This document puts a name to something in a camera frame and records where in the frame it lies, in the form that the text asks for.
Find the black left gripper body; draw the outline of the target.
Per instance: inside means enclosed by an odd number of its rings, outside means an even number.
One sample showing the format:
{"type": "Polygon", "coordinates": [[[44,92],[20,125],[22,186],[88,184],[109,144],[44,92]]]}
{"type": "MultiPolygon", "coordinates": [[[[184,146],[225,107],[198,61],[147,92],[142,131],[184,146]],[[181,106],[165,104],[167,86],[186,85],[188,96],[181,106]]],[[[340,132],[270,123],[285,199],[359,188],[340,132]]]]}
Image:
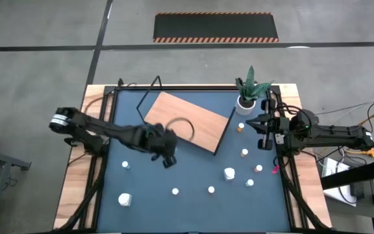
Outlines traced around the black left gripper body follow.
{"type": "Polygon", "coordinates": [[[152,153],[152,160],[163,157],[165,160],[175,160],[177,136],[173,130],[165,129],[161,123],[143,126],[143,146],[152,153]]]}

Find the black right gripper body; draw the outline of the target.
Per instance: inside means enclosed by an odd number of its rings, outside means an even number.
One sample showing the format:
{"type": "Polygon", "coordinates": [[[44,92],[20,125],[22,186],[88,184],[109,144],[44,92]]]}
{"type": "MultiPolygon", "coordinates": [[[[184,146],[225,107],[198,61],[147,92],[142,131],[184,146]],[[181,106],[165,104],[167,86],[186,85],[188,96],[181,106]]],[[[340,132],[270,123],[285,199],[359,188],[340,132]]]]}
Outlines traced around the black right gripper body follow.
{"type": "Polygon", "coordinates": [[[271,133],[283,135],[290,131],[290,119],[277,116],[276,112],[262,114],[262,124],[266,126],[264,140],[269,140],[269,135],[271,133]]]}

